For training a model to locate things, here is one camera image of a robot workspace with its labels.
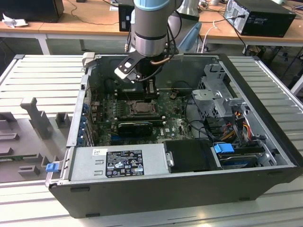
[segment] white paper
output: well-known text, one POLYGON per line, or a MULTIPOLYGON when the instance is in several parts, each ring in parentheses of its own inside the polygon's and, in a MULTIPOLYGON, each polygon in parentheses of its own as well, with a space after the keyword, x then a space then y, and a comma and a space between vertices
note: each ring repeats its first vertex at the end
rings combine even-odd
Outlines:
POLYGON ((3 14, 2 22, 12 28, 28 25, 28 23, 24 19, 15 20, 15 19, 5 16, 4 14, 3 14))

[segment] red wire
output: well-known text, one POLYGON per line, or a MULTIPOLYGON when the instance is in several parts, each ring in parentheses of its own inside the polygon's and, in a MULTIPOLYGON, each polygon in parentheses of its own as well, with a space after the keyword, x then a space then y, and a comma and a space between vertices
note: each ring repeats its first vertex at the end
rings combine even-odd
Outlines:
POLYGON ((232 124, 230 124, 230 123, 226 125, 226 127, 224 128, 224 134, 223 134, 223 135, 226 134, 226 129, 227 129, 227 127, 228 127, 228 126, 231 126, 231 125, 232 125, 232 124))

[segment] power supply label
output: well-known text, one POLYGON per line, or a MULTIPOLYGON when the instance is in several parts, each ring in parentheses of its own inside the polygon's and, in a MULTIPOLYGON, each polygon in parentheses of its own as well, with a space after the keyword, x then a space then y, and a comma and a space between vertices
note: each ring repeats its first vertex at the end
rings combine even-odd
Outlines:
POLYGON ((105 175, 108 178, 144 175, 142 150, 107 152, 105 175))

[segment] yellow wire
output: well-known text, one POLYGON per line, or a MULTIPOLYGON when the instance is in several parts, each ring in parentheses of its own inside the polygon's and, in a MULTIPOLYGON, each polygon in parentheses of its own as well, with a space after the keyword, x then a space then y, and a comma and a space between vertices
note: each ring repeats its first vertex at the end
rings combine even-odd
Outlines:
POLYGON ((250 139, 249 136, 248 136, 248 135, 249 135, 249 128, 248 128, 248 126, 245 125, 245 124, 244 124, 243 126, 244 126, 244 127, 246 128, 246 130, 247 130, 247 138, 250 139))
POLYGON ((232 132, 230 132, 229 134, 227 134, 226 136, 224 136, 221 140, 226 140, 227 138, 229 138, 230 136, 232 136, 235 133, 235 131, 233 130, 232 132))

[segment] motherboard chip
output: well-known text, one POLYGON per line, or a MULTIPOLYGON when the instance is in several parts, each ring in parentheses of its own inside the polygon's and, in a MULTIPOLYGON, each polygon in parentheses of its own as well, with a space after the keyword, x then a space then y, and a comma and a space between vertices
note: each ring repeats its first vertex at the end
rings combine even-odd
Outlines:
POLYGON ((132 101, 131 102, 131 112, 132 114, 146 114, 146 113, 153 113, 154 107, 152 103, 144 103, 140 101, 132 101))

